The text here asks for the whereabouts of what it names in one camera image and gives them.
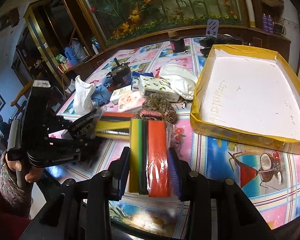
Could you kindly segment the floral sleeve left forearm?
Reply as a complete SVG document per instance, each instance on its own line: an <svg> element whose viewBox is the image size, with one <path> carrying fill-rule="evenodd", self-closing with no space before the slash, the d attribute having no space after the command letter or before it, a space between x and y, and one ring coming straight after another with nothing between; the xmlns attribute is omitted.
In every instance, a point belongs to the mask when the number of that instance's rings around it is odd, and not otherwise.
<svg viewBox="0 0 300 240"><path fill-rule="evenodd" d="M21 170L22 164L19 161L8 161L6 151L3 152L0 160L0 193L11 206L12 213L29 218L32 186L25 190L18 187L16 172Z"/></svg>

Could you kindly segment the person's left hand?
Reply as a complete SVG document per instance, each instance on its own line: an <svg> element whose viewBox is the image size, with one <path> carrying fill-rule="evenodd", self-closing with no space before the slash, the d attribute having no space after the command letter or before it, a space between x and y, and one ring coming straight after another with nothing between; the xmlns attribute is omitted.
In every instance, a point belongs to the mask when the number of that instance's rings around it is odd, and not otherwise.
<svg viewBox="0 0 300 240"><path fill-rule="evenodd" d="M21 175L23 175L23 173L25 172L23 163L20 161L11 161L8 158L7 154L5 155L5 160L9 169L16 173L18 183L20 183L21 181L26 181L28 183L37 182L43 174L43 168L32 166L28 173L23 176L23 179L21 179Z"/></svg>

